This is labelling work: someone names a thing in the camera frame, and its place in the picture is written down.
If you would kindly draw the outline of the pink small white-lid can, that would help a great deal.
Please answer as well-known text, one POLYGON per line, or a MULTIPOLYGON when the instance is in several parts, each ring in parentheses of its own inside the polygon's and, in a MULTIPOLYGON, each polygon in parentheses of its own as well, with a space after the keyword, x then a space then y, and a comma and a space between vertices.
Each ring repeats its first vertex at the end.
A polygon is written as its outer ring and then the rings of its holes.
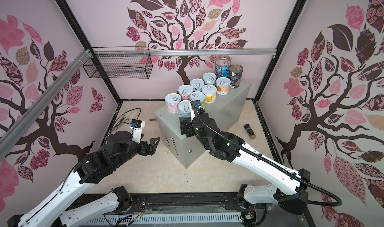
POLYGON ((190 100, 190 96, 193 92, 194 88, 190 85, 182 85, 178 89, 178 93, 182 100, 190 100))

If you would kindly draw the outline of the teal label white-lid can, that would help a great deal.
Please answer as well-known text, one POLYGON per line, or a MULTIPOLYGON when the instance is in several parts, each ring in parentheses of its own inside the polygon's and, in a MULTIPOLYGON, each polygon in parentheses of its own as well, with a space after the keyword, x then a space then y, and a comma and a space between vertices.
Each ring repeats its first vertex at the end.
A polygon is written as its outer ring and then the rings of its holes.
POLYGON ((203 74, 203 81, 205 85, 215 85, 216 84, 217 76, 215 73, 207 72, 203 74))

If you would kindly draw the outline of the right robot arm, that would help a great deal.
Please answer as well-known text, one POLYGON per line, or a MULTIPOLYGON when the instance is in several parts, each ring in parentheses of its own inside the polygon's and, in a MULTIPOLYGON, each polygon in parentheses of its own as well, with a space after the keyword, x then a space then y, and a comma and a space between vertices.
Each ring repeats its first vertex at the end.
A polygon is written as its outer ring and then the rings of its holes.
POLYGON ((269 182, 267 186, 242 185, 242 204, 277 204, 283 210, 301 215, 307 205, 339 207, 342 200, 331 192, 311 184, 310 172, 285 167, 253 149, 238 136, 220 131, 207 114, 198 114, 191 121, 181 122, 181 133, 195 136, 215 158, 242 166, 269 182))

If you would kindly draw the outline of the pink label white-lid can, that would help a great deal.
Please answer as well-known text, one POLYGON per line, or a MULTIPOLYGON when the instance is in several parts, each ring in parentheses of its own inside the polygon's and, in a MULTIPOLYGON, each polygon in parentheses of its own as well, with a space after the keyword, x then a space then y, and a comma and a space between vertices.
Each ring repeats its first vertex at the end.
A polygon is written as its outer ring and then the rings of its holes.
POLYGON ((178 104, 181 102, 181 96, 177 93, 170 93, 165 97, 166 108, 169 113, 177 114, 178 104))

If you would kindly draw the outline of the blue label tin can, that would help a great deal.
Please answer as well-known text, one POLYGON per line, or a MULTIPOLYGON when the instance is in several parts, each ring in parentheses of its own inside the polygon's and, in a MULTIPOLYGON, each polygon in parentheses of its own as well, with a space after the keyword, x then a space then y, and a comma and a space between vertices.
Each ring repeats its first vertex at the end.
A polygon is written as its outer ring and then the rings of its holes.
POLYGON ((227 77, 232 62, 228 57, 222 57, 215 62, 215 74, 217 78, 227 77))

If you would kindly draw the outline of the dark grey tin can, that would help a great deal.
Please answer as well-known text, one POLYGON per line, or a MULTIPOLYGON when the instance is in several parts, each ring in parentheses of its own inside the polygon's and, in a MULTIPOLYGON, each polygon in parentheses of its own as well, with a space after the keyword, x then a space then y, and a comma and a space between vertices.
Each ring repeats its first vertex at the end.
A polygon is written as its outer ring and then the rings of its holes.
POLYGON ((238 88, 241 82, 242 74, 243 74, 243 66, 234 64, 229 67, 229 77, 231 80, 230 87, 238 88))

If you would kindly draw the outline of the orange label white-lid can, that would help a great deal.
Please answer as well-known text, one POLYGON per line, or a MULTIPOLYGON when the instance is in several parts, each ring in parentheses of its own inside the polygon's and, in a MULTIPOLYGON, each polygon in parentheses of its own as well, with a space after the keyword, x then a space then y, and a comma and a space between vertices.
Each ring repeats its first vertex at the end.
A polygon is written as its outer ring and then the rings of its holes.
POLYGON ((216 79, 216 87, 218 95, 227 95, 230 91, 231 81, 227 77, 220 77, 216 79))

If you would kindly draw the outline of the yellow label white-lid can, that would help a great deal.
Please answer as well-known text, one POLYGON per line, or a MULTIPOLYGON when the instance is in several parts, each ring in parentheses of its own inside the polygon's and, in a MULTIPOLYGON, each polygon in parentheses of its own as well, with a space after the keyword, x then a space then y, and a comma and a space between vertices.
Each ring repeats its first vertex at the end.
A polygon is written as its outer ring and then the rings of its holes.
POLYGON ((202 87, 202 93, 206 96, 205 103, 214 103, 217 96, 217 88, 214 85, 206 84, 202 87))

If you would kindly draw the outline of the light blue white-lid can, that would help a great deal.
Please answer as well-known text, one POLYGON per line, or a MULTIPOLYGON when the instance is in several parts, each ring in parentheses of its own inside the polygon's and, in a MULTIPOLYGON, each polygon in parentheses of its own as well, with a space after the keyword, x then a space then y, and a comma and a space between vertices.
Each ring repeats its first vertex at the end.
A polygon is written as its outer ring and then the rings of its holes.
POLYGON ((191 80, 190 85, 194 89, 194 92, 196 92, 202 90, 202 87, 205 85, 205 82, 200 78, 196 78, 191 80))

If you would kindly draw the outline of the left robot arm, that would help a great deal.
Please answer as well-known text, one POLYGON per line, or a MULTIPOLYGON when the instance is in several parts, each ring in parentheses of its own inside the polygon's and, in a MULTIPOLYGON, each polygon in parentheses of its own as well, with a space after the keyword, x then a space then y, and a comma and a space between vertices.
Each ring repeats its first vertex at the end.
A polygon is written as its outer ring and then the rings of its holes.
POLYGON ((118 131, 107 143, 80 160, 64 182, 47 198, 24 215, 14 215, 9 227, 79 227, 94 217, 109 212, 126 211, 133 202, 126 188, 117 187, 105 196, 75 209, 69 207, 86 191, 136 155, 154 155, 160 138, 142 141, 127 131, 118 131))

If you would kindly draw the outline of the grey-green white-lid can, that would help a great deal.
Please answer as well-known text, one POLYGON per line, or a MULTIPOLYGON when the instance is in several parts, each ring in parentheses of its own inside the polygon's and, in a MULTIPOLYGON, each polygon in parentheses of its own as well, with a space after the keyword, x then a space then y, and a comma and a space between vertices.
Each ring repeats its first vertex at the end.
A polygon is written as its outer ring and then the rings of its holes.
POLYGON ((179 118, 189 119, 191 118, 191 101, 182 100, 178 103, 179 118))

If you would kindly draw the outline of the green label white-lid can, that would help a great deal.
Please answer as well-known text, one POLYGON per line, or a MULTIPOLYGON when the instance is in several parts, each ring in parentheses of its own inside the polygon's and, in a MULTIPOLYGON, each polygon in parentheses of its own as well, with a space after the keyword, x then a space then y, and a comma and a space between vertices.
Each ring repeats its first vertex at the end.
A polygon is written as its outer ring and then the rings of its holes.
POLYGON ((190 101, 199 100, 201 103, 201 107, 205 109, 206 96, 201 91, 195 91, 190 95, 190 101))

